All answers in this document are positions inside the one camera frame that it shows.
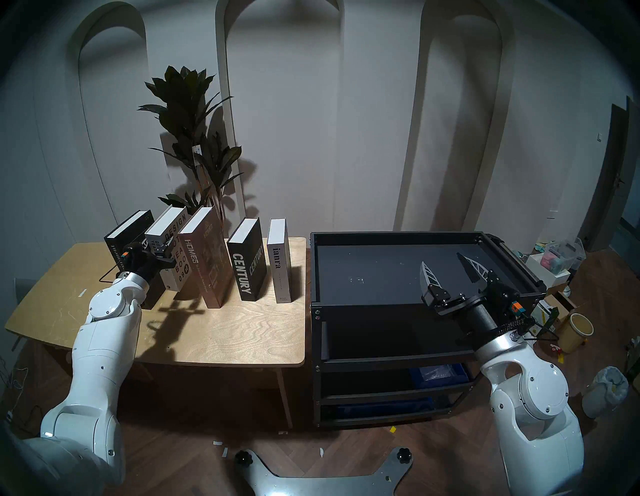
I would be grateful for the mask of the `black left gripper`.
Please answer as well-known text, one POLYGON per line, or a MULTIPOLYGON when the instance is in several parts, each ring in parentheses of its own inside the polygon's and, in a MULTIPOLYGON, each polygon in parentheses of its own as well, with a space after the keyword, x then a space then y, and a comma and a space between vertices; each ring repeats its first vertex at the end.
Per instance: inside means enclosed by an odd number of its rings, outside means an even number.
POLYGON ((121 272, 133 273, 151 284, 161 270, 175 267, 174 245, 174 239, 168 239, 152 251, 147 239, 126 245, 120 255, 121 272))

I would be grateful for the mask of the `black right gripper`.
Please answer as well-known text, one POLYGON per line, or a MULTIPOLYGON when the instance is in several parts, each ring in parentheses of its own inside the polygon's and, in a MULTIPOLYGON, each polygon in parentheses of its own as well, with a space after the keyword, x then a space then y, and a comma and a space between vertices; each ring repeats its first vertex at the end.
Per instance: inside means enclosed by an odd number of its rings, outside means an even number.
POLYGON ((475 296, 450 294, 422 261, 421 298, 431 312, 458 321, 467 329, 467 338, 473 346, 483 346, 505 334, 516 334, 516 341, 525 335, 531 328, 531 316, 520 303, 520 293, 479 262, 460 252, 456 256, 478 293, 475 296))

